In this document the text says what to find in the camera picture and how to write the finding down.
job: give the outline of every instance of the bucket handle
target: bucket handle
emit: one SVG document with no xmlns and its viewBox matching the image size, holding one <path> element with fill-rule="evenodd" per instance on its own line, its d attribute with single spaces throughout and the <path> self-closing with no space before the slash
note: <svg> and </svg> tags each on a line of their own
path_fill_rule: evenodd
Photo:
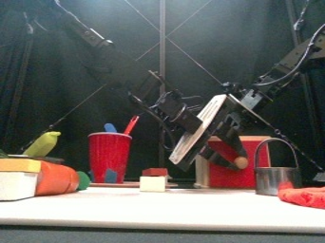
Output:
<svg viewBox="0 0 325 243">
<path fill-rule="evenodd" d="M 259 166 L 260 166 L 260 151 L 261 151 L 261 149 L 263 149 L 263 146 L 264 146 L 267 143 L 269 143 L 271 141 L 276 141 L 276 140 L 284 142 L 284 143 L 288 145 L 288 147 L 291 148 L 291 151 L 292 151 L 292 154 L 294 154 L 294 157 L 295 157 L 296 166 L 298 166 L 296 168 L 299 168 L 300 166 L 299 166 L 299 161 L 298 161 L 298 156 L 296 156 L 295 149 L 294 149 L 292 145 L 291 145 L 286 140 L 279 139 L 279 138 L 271 138 L 271 139 L 267 139 L 267 140 L 264 140 L 264 141 L 260 143 L 260 145 L 259 145 L 259 147 L 257 147 L 256 154 L 255 154 L 255 156 L 256 156 L 256 158 L 255 158 L 255 168 L 259 168 Z"/>
</svg>

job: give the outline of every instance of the green object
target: green object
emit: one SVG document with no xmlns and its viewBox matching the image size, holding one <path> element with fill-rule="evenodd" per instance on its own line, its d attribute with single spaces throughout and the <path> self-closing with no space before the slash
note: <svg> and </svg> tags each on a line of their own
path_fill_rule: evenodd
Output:
<svg viewBox="0 0 325 243">
<path fill-rule="evenodd" d="M 47 132 L 45 133 L 34 142 L 34 144 L 29 147 L 29 149 L 25 151 L 25 155 L 30 157 L 45 157 L 54 149 L 57 142 L 58 142 L 58 136 L 61 135 L 61 132 Z"/>
<path fill-rule="evenodd" d="M 0 149 L 0 158 L 9 158 L 9 154 Z"/>
<path fill-rule="evenodd" d="M 90 178 L 88 174 L 84 171 L 78 171 L 78 176 L 80 176 L 80 186 L 78 186 L 78 191 L 84 191 L 88 189 L 90 185 Z"/>
</svg>

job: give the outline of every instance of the small white box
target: small white box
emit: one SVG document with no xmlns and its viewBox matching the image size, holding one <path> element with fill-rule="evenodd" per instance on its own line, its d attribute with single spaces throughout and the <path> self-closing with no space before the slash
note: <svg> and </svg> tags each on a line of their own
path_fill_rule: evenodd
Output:
<svg viewBox="0 0 325 243">
<path fill-rule="evenodd" d="M 167 181 L 168 181 L 167 177 L 140 177 L 140 191 L 165 192 Z"/>
<path fill-rule="evenodd" d="M 19 200 L 35 196 L 38 173 L 0 172 L 0 200 Z"/>
</svg>

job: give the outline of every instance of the table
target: table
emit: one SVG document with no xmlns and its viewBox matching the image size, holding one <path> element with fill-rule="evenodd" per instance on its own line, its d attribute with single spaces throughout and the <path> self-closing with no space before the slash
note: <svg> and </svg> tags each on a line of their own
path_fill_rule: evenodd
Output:
<svg viewBox="0 0 325 243">
<path fill-rule="evenodd" d="M 223 237 L 228 242 L 269 242 L 279 237 L 283 242 L 287 237 L 288 242 L 318 242 L 325 235 L 324 210 L 253 190 L 146 193 L 138 188 L 90 187 L 74 194 L 0 202 L 0 209 L 2 238 L 11 242 L 30 242 L 27 235 L 42 236 L 43 242 L 57 242 L 60 236 L 69 242 L 180 242 L 180 237 L 187 242 Z"/>
</svg>

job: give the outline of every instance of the yellow block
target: yellow block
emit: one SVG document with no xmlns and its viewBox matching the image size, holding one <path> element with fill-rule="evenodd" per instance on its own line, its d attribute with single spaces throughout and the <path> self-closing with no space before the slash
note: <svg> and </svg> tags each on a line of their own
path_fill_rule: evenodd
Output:
<svg viewBox="0 0 325 243">
<path fill-rule="evenodd" d="M 0 172 L 35 172 L 41 171 L 41 160 L 0 159 Z"/>
</svg>

